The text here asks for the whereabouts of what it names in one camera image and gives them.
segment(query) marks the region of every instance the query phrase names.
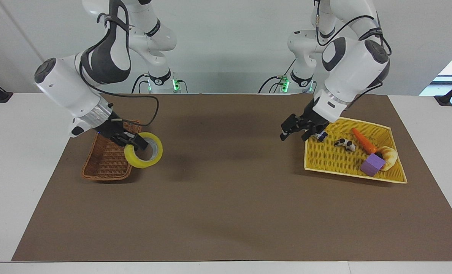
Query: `brown table mat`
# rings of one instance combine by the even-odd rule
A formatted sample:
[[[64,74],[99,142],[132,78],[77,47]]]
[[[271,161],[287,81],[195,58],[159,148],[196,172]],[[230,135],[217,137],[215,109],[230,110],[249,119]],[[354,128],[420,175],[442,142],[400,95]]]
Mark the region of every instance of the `brown table mat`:
[[[279,134],[310,95],[157,97],[144,131],[162,160],[89,182],[94,132],[71,139],[13,260],[452,261],[452,209],[388,97],[344,116],[392,128],[408,185],[303,170],[301,134]],[[150,99],[106,98],[123,118],[153,114]]]

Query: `toy carrot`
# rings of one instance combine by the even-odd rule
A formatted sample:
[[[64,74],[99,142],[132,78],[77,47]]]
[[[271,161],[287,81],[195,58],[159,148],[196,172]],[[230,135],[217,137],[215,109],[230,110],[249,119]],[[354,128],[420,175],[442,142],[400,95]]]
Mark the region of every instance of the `toy carrot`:
[[[353,128],[352,132],[354,133],[356,139],[358,139],[358,141],[361,143],[368,155],[376,153],[376,147],[361,132],[359,132],[359,130]]]

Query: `yellow tape roll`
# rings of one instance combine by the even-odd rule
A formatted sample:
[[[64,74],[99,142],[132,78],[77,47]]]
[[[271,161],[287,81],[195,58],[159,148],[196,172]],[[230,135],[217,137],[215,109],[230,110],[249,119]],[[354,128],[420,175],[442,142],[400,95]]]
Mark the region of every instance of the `yellow tape roll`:
[[[138,158],[138,156],[136,156],[134,146],[126,145],[125,157],[128,163],[130,163],[130,165],[134,166],[135,168],[147,168],[158,163],[163,155],[163,146],[160,139],[158,139],[158,137],[151,134],[150,132],[140,132],[138,133],[138,135],[141,136],[148,143],[148,145],[153,148],[153,154],[150,160],[141,160],[140,158]]]

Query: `purple block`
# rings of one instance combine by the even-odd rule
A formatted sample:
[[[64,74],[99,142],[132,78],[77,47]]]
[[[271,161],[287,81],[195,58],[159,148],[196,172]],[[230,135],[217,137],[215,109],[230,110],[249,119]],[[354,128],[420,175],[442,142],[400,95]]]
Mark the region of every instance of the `purple block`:
[[[375,154],[371,154],[361,165],[361,170],[367,175],[374,177],[385,163],[385,160],[379,158]]]

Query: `white wall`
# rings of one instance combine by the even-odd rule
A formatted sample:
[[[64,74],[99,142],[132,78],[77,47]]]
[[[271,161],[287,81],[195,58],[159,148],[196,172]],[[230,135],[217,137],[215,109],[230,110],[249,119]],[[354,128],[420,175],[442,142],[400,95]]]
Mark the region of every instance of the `white wall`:
[[[394,50],[391,73],[378,93],[418,95],[452,59],[452,1],[374,2]],[[5,21],[0,59],[7,61],[0,66],[0,85],[8,90],[34,92],[31,79],[41,59],[80,52],[103,35],[81,0],[0,3],[0,21]],[[153,5],[177,34],[177,48],[165,54],[191,92],[257,92],[268,76],[284,73],[293,60],[288,35],[311,28],[311,0],[153,0]],[[9,17],[2,16],[5,10]],[[132,61],[130,78],[108,90],[129,92],[134,78],[146,71],[136,54]],[[8,78],[9,73],[19,80]],[[16,81],[21,87],[14,86]]]

